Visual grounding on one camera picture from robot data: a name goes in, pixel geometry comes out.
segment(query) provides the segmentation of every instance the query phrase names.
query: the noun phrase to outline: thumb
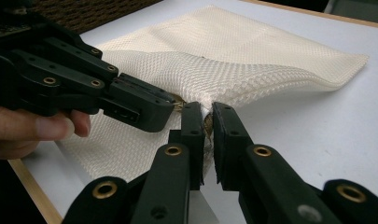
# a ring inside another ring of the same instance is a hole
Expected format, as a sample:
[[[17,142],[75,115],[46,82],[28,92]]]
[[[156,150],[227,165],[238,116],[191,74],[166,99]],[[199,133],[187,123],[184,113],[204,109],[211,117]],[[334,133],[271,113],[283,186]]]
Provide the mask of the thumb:
[[[41,117],[0,106],[0,140],[60,140],[75,131],[73,122],[64,116]]]

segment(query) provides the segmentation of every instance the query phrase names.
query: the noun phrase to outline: white fabric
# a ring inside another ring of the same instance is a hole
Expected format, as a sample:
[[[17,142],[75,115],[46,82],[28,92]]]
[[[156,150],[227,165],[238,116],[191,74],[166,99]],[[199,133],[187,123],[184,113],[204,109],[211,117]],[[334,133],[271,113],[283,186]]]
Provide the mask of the white fabric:
[[[98,48],[121,72],[186,102],[200,102],[204,114],[214,101],[238,107],[280,91],[335,91],[368,60],[212,6]],[[180,128],[178,113],[160,133],[144,133],[101,114],[91,121],[91,136],[64,140],[65,148],[93,178],[128,181],[148,170],[169,130]]]

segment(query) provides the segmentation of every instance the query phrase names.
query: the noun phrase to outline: brown wicker background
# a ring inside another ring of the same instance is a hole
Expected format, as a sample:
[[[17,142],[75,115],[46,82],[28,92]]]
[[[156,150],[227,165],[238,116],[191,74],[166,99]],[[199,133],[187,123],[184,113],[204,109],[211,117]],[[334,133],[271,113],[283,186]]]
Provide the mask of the brown wicker background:
[[[78,34],[161,0],[34,0],[31,10]]]

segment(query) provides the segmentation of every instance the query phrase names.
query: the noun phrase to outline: white table surface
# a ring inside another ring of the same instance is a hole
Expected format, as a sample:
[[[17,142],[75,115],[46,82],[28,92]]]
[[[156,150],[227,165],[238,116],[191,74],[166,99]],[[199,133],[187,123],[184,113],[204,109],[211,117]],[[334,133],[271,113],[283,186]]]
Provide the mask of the white table surface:
[[[82,35],[93,46],[140,28],[215,5],[331,48],[370,56],[365,68],[335,92],[285,93],[237,110],[252,139],[279,151],[301,178],[320,189],[348,179],[378,196],[378,28],[234,0],[164,0]],[[64,216],[90,181],[52,142],[23,159]],[[216,185],[214,169],[201,192],[220,223],[245,223],[238,194]]]

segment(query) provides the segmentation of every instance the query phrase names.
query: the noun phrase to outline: human hand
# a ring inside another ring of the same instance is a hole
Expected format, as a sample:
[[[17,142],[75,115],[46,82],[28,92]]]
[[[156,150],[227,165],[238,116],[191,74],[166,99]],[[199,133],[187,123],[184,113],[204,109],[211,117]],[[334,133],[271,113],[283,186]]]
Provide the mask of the human hand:
[[[34,151],[39,141],[62,140],[73,133],[86,137],[90,130],[90,116],[76,110],[41,117],[0,106],[0,159],[22,158]]]

